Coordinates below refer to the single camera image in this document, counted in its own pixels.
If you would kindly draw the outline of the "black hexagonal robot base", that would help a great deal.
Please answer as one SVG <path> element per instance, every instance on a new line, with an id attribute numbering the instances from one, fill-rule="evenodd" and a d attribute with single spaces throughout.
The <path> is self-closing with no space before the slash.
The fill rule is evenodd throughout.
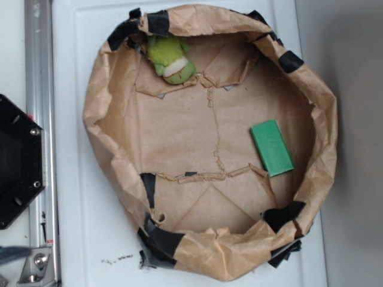
<path id="1" fill-rule="evenodd" d="M 1 95 L 1 230 L 44 188 L 42 128 Z"/>

